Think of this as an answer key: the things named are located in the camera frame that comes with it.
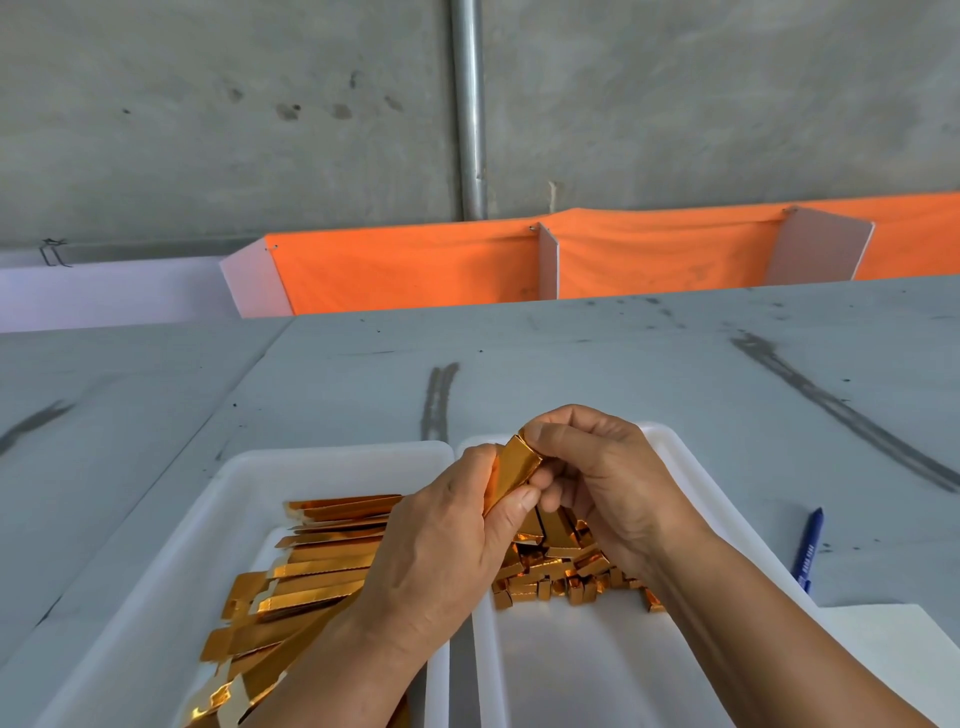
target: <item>metal pipe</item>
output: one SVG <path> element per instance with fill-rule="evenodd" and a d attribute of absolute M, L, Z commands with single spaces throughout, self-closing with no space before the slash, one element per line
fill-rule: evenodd
<path fill-rule="evenodd" d="M 487 134 L 483 106 L 480 0 L 450 0 L 453 72 L 460 136 L 460 186 L 465 220 L 487 219 Z"/>

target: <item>blue pen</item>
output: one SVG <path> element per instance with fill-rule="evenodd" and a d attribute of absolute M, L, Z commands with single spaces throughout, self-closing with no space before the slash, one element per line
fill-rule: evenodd
<path fill-rule="evenodd" d="M 804 539 L 800 541 L 797 562 L 793 565 L 793 578 L 808 594 L 810 593 L 810 567 L 813 566 L 813 554 L 820 543 L 820 531 L 824 527 L 824 509 L 818 508 L 806 520 Z"/>

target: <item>left hand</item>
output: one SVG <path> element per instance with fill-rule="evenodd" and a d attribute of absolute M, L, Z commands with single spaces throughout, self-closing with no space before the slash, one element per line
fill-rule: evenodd
<path fill-rule="evenodd" d="M 344 617 L 422 664 L 460 628 L 490 588 L 516 531 L 540 499 L 517 488 L 484 519 L 497 453 L 469 448 L 430 485 L 398 503 L 363 591 Z"/>

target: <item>white paper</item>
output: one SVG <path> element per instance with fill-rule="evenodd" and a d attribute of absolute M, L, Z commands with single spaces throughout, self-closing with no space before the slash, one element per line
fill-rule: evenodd
<path fill-rule="evenodd" d="M 918 604 L 822 610 L 840 644 L 940 728 L 960 728 L 960 647 Z"/>

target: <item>right hand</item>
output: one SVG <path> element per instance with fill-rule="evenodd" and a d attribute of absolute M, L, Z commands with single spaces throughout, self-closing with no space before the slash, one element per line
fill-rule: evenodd
<path fill-rule="evenodd" d="M 568 404 L 534 418 L 522 433 L 547 458 L 530 478 L 543 490 L 540 508 L 572 508 L 628 576 L 647 579 L 675 535 L 712 535 L 633 423 Z"/>

